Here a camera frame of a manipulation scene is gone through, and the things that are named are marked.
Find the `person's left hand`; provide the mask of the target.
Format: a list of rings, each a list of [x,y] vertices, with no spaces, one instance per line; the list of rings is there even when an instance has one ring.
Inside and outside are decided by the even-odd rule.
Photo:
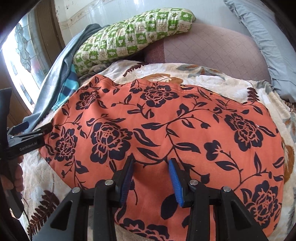
[[[1,184],[4,191],[16,189],[17,192],[22,192],[23,186],[23,170],[20,163],[23,162],[23,156],[18,157],[18,165],[14,174],[14,182],[11,182],[6,176],[1,175]]]

